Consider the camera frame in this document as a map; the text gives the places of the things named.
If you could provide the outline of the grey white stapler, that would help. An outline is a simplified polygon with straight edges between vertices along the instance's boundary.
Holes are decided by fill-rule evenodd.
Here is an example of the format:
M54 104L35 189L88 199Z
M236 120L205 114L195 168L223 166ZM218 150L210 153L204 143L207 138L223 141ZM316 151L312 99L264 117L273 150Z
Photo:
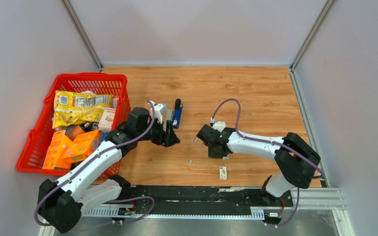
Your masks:
M165 115L165 121L163 124L163 129L165 131L168 131L173 126L172 121L173 121L173 111L167 110L166 115Z

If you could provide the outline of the staple box with red mark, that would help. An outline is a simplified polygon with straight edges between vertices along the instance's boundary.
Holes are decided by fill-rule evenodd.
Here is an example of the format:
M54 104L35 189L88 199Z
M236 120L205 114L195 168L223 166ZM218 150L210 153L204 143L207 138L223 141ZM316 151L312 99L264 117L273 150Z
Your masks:
M220 180L227 180L227 167L225 166L220 166L219 167L219 179Z

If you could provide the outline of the blue black stapler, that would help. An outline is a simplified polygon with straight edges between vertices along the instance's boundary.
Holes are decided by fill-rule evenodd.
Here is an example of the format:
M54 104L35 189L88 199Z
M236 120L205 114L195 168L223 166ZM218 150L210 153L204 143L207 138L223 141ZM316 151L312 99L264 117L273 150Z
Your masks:
M178 129L180 126L181 116L182 116L183 105L181 99L177 98L175 101L175 107L172 117L172 126L174 129Z

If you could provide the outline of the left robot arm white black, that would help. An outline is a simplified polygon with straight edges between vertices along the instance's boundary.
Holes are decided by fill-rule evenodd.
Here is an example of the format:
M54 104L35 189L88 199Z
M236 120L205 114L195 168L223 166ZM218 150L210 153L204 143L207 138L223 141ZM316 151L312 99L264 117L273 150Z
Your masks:
M41 226L53 226L60 233L70 231L82 215L99 205L130 200L130 183L115 174L102 184L91 184L110 166L120 161L139 142L171 147L180 142L173 131L171 111L163 103L151 109L136 107L126 121L110 131L104 141L77 167L56 181L43 181L39 187L34 220Z

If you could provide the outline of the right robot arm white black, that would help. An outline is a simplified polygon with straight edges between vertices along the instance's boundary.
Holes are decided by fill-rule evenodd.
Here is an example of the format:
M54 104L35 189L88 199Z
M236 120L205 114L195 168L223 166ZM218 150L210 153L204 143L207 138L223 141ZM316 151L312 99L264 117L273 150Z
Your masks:
M261 199L268 206L275 205L285 192L294 187L308 189L315 173L320 171L321 157L296 133L289 132L284 137L265 137L206 124L196 136L209 150L220 156L250 154L274 161L279 172L269 177L261 192Z

